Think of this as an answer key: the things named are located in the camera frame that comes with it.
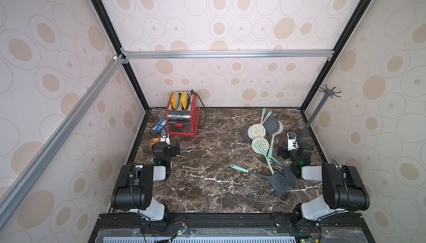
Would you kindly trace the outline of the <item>grey skimmer front side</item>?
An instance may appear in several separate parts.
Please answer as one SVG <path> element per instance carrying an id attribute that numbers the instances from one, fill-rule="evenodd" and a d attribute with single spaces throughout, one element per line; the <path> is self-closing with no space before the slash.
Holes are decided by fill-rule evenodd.
<path id="1" fill-rule="evenodd" d="M 291 171 L 291 169 L 281 165 L 281 163 L 278 162 L 274 157 L 272 157 L 271 159 L 272 159 L 272 163 L 277 165 L 284 172 L 285 177 L 288 181 L 289 187 L 291 189 L 296 189 L 297 188 L 297 178 L 294 175 L 294 173 Z"/>

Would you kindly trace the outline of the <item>grey utensil rack stand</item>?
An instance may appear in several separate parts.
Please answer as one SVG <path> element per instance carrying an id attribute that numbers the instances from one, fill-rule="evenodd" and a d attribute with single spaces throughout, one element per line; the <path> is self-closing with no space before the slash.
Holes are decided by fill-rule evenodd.
<path id="1" fill-rule="evenodd" d="M 342 92 L 336 92 L 335 89 L 336 89 L 336 87 L 329 88 L 327 86 L 327 84 L 325 85 L 324 88 L 322 88 L 322 87 L 319 88 L 319 91 L 323 93 L 323 98 L 319 102 L 318 106 L 316 107 L 315 111 L 311 115 L 310 119 L 306 123 L 305 127 L 303 128 L 303 130 L 297 136 L 297 140 L 295 141 L 295 143 L 297 143 L 297 148 L 296 149 L 301 149 L 302 148 L 302 144 L 306 143 L 306 141 L 304 140 L 305 135 L 306 135 L 308 129 L 310 128 L 311 124 L 313 123 L 313 121 L 317 117 L 318 113 L 320 112 L 320 110 L 322 109 L 322 107 L 327 102 L 328 98 L 333 98 L 333 97 L 340 98 L 341 97 L 338 94 L 342 93 Z"/>

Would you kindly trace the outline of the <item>grey skimmer teal handle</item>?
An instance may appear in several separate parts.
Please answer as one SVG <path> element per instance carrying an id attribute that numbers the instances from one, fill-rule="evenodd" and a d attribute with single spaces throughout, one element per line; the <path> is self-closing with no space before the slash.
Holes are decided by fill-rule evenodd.
<path id="1" fill-rule="evenodd" d="M 280 122 L 276 118 L 271 117 L 271 115 L 272 111 L 268 113 L 263 122 L 265 130 L 270 136 L 272 136 L 274 133 L 277 133 L 280 129 Z"/>

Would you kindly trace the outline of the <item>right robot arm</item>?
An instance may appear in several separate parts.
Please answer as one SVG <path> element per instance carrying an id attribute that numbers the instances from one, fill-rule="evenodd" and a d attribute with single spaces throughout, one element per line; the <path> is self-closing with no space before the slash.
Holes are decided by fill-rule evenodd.
<path id="1" fill-rule="evenodd" d="M 282 168 L 290 188 L 297 187 L 297 180 L 320 182 L 322 194 L 307 202 L 299 203 L 292 212 L 292 224 L 320 221 L 340 213 L 367 210 L 370 198 L 356 167 L 338 165 L 337 162 L 311 165 L 313 146 L 304 149 L 278 148 L 277 154 L 289 159 L 289 167 Z"/>

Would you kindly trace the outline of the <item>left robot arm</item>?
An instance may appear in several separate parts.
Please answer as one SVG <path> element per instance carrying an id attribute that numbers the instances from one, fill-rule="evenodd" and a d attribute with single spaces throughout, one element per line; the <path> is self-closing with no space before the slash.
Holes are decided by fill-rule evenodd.
<path id="1" fill-rule="evenodd" d="M 111 195 L 111 207 L 138 214 L 147 221 L 168 222 L 167 207 L 153 198 L 153 183 L 169 178 L 172 157 L 180 154 L 180 144 L 159 142 L 152 146 L 150 164 L 123 165 Z"/>

